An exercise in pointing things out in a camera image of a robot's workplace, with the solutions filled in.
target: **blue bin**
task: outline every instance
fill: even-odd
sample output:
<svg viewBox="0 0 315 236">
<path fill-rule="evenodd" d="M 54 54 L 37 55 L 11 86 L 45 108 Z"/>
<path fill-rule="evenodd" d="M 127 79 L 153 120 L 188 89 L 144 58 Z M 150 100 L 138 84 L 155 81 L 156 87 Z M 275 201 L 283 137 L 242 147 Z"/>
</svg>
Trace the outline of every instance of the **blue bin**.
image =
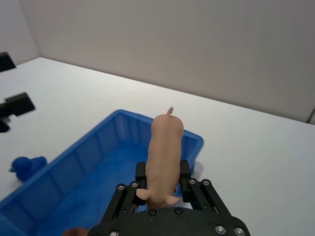
<svg viewBox="0 0 315 236">
<path fill-rule="evenodd" d="M 102 218 L 115 187 L 146 161 L 152 118 L 117 110 L 0 204 L 0 235 L 59 236 Z M 182 159 L 193 169 L 203 139 L 189 131 Z"/>
</svg>

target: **rubber duck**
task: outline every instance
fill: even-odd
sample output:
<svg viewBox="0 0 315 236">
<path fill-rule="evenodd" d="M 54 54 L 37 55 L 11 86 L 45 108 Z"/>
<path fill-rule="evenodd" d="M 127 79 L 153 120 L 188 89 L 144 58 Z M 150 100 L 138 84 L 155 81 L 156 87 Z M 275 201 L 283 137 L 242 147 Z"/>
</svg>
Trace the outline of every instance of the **rubber duck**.
<svg viewBox="0 0 315 236">
<path fill-rule="evenodd" d="M 46 165 L 47 159 L 43 156 L 32 159 L 21 156 L 12 162 L 12 168 L 9 171 L 16 173 L 16 177 L 24 182 Z"/>
</svg>

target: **black mount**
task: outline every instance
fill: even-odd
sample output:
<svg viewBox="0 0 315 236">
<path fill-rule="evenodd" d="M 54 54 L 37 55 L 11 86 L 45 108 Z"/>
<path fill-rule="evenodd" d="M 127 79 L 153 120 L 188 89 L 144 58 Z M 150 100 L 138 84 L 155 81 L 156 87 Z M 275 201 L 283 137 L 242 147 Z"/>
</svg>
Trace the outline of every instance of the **black mount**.
<svg viewBox="0 0 315 236">
<path fill-rule="evenodd" d="M 5 102 L 0 104 L 0 133 L 10 130 L 8 125 L 10 115 L 18 117 L 32 110 L 35 110 L 35 106 L 25 92 L 6 98 Z"/>
<path fill-rule="evenodd" d="M 0 53 L 0 72 L 14 69 L 10 55 L 7 52 Z M 27 112 L 35 110 L 31 99 L 27 93 L 21 93 L 5 99 L 5 102 L 0 104 L 0 133 L 5 133 L 10 130 L 8 123 L 10 122 L 9 116 L 20 116 Z"/>
<path fill-rule="evenodd" d="M 146 189 L 145 162 L 137 163 L 136 181 L 119 184 L 101 222 L 88 236 L 250 236 L 246 225 L 233 217 L 210 180 L 190 178 L 188 161 L 181 161 L 180 187 L 183 201 L 192 209 L 170 207 L 137 212 L 145 201 L 136 196 Z"/>
</svg>

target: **pink toy pig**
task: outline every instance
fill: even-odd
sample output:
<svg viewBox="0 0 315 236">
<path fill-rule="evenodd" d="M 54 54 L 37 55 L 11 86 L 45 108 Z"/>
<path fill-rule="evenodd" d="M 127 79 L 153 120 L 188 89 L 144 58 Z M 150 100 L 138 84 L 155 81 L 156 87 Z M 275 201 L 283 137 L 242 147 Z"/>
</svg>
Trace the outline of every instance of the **pink toy pig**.
<svg viewBox="0 0 315 236">
<path fill-rule="evenodd" d="M 166 114 L 156 117 L 151 125 L 146 177 L 148 190 L 137 189 L 137 196 L 147 200 L 149 208 L 162 208 L 179 201 L 174 197 L 180 176 L 181 143 L 184 133 L 182 121 Z"/>
</svg>

